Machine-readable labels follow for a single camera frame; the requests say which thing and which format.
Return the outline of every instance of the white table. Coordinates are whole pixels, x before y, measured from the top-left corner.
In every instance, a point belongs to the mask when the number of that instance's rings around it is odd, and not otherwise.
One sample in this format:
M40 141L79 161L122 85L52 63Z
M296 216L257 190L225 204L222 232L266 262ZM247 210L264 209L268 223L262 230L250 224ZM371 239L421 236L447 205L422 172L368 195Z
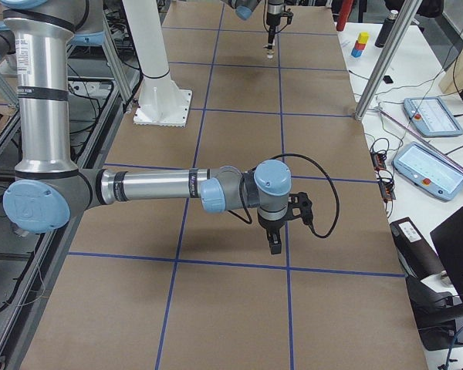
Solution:
M380 30L380 25L373 24L358 24L348 23L343 32L339 33L340 44L343 50L346 67L348 70L364 76L370 77L370 74L376 64L376 61L382 49L374 46L374 41ZM351 51L360 32L368 32L370 34L369 42L360 58L351 56ZM404 98L422 97L422 96L439 96L442 91L439 89L439 81L444 75L441 65L425 38L421 34L417 26L411 26L400 48L395 55L393 62L390 64L386 72L394 81L393 84L381 83L377 90L377 95L371 104L375 107L381 104L384 111L392 115L401 123L408 123L408 118L403 110L402 104L393 104L385 102L402 103ZM439 76L434 82L426 82L421 86L416 87L424 81L433 79L437 74ZM350 81L355 94L356 100L360 98L367 80L350 73ZM415 86L404 87L401 89L393 89L398 86ZM463 113L463 102L457 94L451 96L443 96L442 99L446 102L451 112L455 115ZM463 127L463 116L457 118ZM390 148L397 148L398 139L384 132L381 119L377 113L368 112L363 118L363 126L365 132L376 138L386 137L390 142ZM394 133L398 137L404 135L404 131L399 129L391 121L384 119L384 127L386 130ZM416 141L411 135L407 134L403 138L404 145L412 141ZM373 139L367 136L367 143L370 146ZM435 138L431 139L432 145L443 152L454 149L457 146L463 145L463 135L455 138ZM385 149L384 144L376 146L376 150ZM453 160L463 166L463 149L450 155ZM387 164L391 163L394 157L394 152L388 152ZM463 190L450 202L443 202L433 198L425 193L420 188L413 185L410 181L403 178L400 174L394 171L392 166L389 166L394 172L395 179L395 194L397 199L393 202L393 212L389 217L389 222L398 220L403 217L410 217L420 232L424 235L427 241L432 245L430 232L436 228L443 220L452 215L457 209L463 206ZM450 291L437 278L430 277L429 281L425 281L436 291ZM429 369L435 370L437 366L444 363L447 351L426 351ZM458 358L459 362L451 363L449 369L463 368L463 348L455 348L451 358Z

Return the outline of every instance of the electronic device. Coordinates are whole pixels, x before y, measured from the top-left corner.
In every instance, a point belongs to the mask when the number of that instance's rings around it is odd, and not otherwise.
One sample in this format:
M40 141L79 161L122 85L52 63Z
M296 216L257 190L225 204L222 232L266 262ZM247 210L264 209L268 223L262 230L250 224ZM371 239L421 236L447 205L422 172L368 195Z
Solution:
M433 229L431 239L451 282L463 300L463 207Z
M463 134L460 124L439 97L406 98L403 106L412 124L423 136Z
M431 232L431 239L459 298L436 293L418 279L407 279L419 334L427 349L448 348L463 326L463 207ZM463 332L456 345L463 345Z
M391 222L390 229L396 247L414 276L424 279L444 270L441 260L409 217Z
M383 81L384 81L384 83L388 83L388 84L389 84L389 83L394 83L393 79L392 79L391 76L389 76L389 75L385 75L385 76L383 77Z
M411 143L397 154L393 166L401 175L440 200L452 200L463 188L463 173L418 143Z

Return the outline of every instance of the white column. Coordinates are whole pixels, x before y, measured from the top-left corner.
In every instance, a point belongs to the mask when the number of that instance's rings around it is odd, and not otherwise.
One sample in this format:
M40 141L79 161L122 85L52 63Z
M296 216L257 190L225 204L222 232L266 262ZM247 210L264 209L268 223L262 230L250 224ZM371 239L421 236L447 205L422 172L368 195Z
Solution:
M192 91L171 79L156 0L123 0L123 7L144 74L134 123L185 126Z

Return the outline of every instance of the label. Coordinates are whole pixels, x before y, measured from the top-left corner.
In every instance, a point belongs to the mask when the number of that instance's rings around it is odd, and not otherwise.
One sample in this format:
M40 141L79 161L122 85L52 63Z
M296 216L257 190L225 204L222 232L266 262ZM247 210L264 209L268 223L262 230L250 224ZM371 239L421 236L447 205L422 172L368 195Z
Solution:
M402 224L400 224L400 229L401 231L403 231L403 234L405 234L405 236L411 243L414 243L415 241L419 241L422 239L410 221L403 222Z
M15 54L17 56L17 74L28 75L31 73L31 60L29 57L29 41L25 39L15 40Z

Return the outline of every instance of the metal pole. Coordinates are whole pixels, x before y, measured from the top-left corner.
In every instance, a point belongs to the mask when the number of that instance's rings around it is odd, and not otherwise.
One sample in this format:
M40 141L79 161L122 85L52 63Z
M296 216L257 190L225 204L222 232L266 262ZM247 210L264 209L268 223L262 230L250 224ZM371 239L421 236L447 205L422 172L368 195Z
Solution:
M403 40L405 33L407 32L408 26L410 25L417 10L420 7L422 0L406 0L401 8L401 12L394 23L391 34L389 35L386 45L383 47L383 51L377 60L376 65L373 68L372 74L370 75L369 82L365 86L365 90L360 97L357 108L355 109L354 118L361 121L365 112L369 108L370 102L373 96L376 94L379 84L386 73L387 68L393 60L394 54L398 50L398 47Z
M8 84L7 80L3 78L0 73L0 95L7 101L8 104L14 107L19 106L19 99L17 98L17 92Z
M106 20L105 15L103 15L103 25L105 31L105 41L103 43L103 51L105 52L106 60L110 65L111 72L113 77L117 82L120 95L125 103L128 103L130 97L132 96L132 90L129 87L127 77L123 73L122 63L118 59L117 50L113 44L113 39L111 38L110 27L108 26L108 21Z

